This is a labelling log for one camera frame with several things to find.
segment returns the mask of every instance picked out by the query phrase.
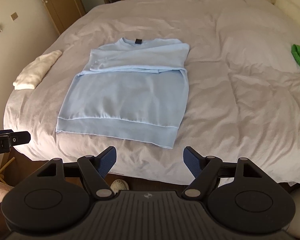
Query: metal screw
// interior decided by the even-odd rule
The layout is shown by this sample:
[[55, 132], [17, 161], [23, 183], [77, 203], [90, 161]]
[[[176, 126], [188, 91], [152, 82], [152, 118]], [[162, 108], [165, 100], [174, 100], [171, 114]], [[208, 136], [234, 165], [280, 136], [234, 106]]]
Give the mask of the metal screw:
[[99, 189], [96, 192], [96, 194], [98, 197], [110, 197], [112, 195], [112, 191], [109, 189], [103, 188], [103, 189]]
[[201, 192], [197, 189], [191, 188], [186, 190], [185, 195], [187, 197], [199, 197], [201, 195]]

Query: bed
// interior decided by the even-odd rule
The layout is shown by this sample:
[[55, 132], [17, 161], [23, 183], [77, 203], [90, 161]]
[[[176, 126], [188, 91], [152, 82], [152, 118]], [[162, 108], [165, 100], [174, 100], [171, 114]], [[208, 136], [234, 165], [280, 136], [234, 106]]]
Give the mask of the bed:
[[[190, 45], [189, 97], [173, 149], [55, 132], [62, 102], [90, 50], [122, 37], [178, 38]], [[35, 90], [12, 92], [4, 128], [30, 132], [31, 142], [16, 149], [34, 161], [75, 162], [115, 146], [111, 173], [187, 185], [194, 177], [182, 154], [191, 146], [225, 162], [250, 158], [276, 182], [300, 183], [300, 68], [290, 53], [294, 43], [300, 45], [300, 25], [264, 0], [101, 5], [46, 50], [63, 55]]]

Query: white towel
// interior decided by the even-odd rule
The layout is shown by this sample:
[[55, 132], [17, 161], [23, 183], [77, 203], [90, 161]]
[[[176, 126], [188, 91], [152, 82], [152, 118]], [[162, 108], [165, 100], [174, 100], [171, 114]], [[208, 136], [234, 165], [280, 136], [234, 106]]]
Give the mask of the white towel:
[[18, 75], [16, 81], [13, 83], [14, 89], [35, 89], [61, 55], [62, 52], [56, 50], [37, 57], [35, 61], [26, 66]]

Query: wall outlet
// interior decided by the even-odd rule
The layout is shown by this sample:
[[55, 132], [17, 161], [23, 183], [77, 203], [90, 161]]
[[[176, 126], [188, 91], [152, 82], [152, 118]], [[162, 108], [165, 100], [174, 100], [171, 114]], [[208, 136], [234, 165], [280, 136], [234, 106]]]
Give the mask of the wall outlet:
[[15, 19], [18, 18], [18, 14], [15, 12], [13, 14], [11, 14], [11, 19], [14, 21]]

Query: crosshair logo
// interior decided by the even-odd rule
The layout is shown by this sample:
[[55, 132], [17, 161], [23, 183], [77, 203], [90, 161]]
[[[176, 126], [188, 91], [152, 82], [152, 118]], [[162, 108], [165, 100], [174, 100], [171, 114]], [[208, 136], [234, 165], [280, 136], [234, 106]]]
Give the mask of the crosshair logo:
[[149, 199], [149, 198], [151, 198], [153, 195], [151, 194], [151, 193], [147, 193], [147, 194], [144, 194], [144, 196], [147, 198], [147, 199]]

